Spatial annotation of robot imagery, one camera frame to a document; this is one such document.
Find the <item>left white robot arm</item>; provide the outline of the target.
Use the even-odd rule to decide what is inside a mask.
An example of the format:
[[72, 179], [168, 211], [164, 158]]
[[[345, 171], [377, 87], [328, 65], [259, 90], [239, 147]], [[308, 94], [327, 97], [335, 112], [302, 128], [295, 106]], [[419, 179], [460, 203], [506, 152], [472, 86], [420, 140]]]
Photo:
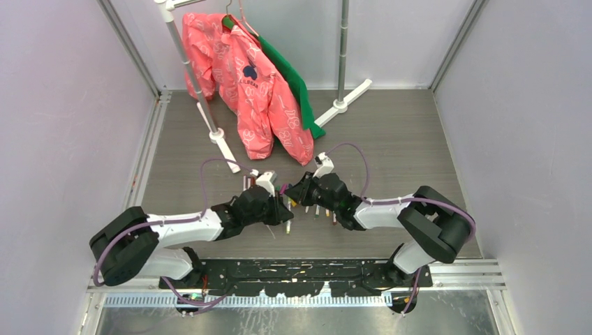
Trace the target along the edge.
[[262, 186], [203, 212], [162, 216], [129, 207], [89, 240], [96, 259], [92, 280], [101, 287], [121, 285], [138, 275], [158, 276], [195, 288], [204, 271], [188, 244], [230, 239], [250, 225], [276, 226], [293, 217], [282, 195]]

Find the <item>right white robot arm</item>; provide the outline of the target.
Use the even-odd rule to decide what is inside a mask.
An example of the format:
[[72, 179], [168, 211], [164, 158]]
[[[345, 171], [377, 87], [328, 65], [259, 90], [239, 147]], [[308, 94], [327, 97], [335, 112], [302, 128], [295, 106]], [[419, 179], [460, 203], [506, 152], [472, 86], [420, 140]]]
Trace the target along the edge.
[[333, 212], [347, 230], [404, 229], [411, 236], [391, 257], [387, 276], [403, 287], [415, 272], [432, 262], [450, 264], [464, 244], [475, 236], [474, 219], [429, 186], [403, 197], [372, 200], [350, 192], [339, 176], [316, 177], [307, 172], [285, 194], [302, 206], [319, 206]]

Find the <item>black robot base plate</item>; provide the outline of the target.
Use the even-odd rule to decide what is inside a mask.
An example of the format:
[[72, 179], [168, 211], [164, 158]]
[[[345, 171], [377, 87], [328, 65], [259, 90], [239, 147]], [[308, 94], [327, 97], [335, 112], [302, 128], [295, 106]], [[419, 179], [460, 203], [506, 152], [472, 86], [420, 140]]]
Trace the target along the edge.
[[433, 281], [428, 266], [416, 276], [380, 259], [208, 259], [171, 284], [216, 296], [315, 297], [327, 286], [332, 297], [370, 297], [394, 288], [430, 287]]

